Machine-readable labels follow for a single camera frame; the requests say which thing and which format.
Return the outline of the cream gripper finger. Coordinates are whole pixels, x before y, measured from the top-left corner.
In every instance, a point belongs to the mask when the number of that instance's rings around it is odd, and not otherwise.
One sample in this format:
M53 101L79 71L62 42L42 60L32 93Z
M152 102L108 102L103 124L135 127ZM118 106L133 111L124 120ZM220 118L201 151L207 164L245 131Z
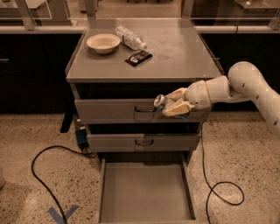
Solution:
M181 87L179 89L176 89L175 91L169 93L166 97L174 102L178 101L179 99L182 99L183 101L185 101L186 100L186 88Z
M162 113L165 116L181 116L189 113L193 108L194 106L189 101L184 101L183 99L172 101L168 99Z

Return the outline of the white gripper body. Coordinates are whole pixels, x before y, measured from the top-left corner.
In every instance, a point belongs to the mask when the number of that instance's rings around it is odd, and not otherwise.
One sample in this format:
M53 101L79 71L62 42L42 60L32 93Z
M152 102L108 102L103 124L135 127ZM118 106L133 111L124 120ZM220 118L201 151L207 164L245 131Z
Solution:
M203 80L192 83L185 91L185 98L196 109L206 109L212 105L207 90L207 83Z

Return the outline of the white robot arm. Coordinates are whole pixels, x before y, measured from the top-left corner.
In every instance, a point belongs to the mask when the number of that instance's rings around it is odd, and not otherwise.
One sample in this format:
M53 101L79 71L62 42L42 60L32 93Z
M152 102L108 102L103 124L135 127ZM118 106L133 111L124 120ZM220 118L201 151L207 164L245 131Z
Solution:
M165 116L181 116L192 109L210 108L217 102L252 101L280 137L280 94L270 87L255 65L246 61L233 64L227 76L196 81L173 91L164 100Z

